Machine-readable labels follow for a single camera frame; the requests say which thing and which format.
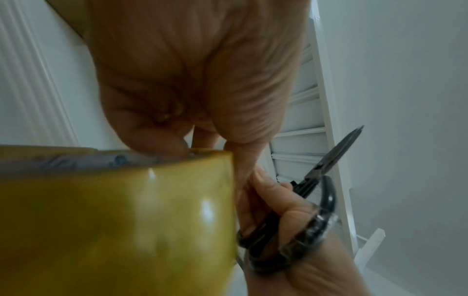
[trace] metal blade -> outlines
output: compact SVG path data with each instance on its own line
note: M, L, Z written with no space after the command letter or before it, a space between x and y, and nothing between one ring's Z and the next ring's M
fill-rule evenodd
M340 160L340 158L348 151L353 145L359 135L362 133L364 125L353 130L346 135L335 147L333 147L323 158L316 164L313 169L304 177L307 178L318 178L317 171L320 171L320 175L326 174L332 167Z

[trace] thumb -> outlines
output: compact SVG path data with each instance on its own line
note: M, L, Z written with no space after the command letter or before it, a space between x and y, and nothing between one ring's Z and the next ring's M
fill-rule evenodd
M260 198L280 216L288 211L310 207L309 202L278 184L259 166L255 167L249 183L255 188Z

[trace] wrinkled skin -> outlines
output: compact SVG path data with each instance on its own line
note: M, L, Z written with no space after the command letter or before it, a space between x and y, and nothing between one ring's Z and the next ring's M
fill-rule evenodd
M249 204L240 205L243 235L251 233L265 216L274 211L279 220L278 235L265 247L275 251L290 242L306 227L317 207L294 193L290 183L276 183L260 168L251 174ZM370 296L351 257L333 233L327 235L313 251L290 268L272 275L255 274L246 256L245 279L250 296Z
M104 113L145 154L234 153L238 185L278 132L308 0L87 0Z

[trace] black scissors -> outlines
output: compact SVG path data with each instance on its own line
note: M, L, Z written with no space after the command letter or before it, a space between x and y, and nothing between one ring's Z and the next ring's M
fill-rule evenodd
M286 269L321 242L329 226L336 219L334 214L336 190L332 179L325 174L348 151L361 134L363 128L364 126L361 126L344 137L323 156L299 184L295 181L291 182L293 191L302 198L307 198L321 182L322 198L318 214L312 218L306 229L297 234L290 243L283 246L275 254L260 258L264 247L278 232L280 217L276 213L270 213L250 236L243 237L240 231L237 233L238 245L248 250L249 265L252 270L257 273L273 273Z

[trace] human hand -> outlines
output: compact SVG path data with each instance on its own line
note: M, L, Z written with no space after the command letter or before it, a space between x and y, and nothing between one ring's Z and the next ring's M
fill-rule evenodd
M310 0L87 0L106 118L145 154L234 153L243 185L278 132Z
M281 216L278 235L265 253L290 242L316 213L317 207L294 193L290 183L276 183L259 167L252 172L249 184L252 188L244 192L248 196L241 197L237 212L243 236L247 237L272 210ZM353 260L333 233L300 262L272 275L255 274L248 265L248 256L245 260L250 296L370 295Z

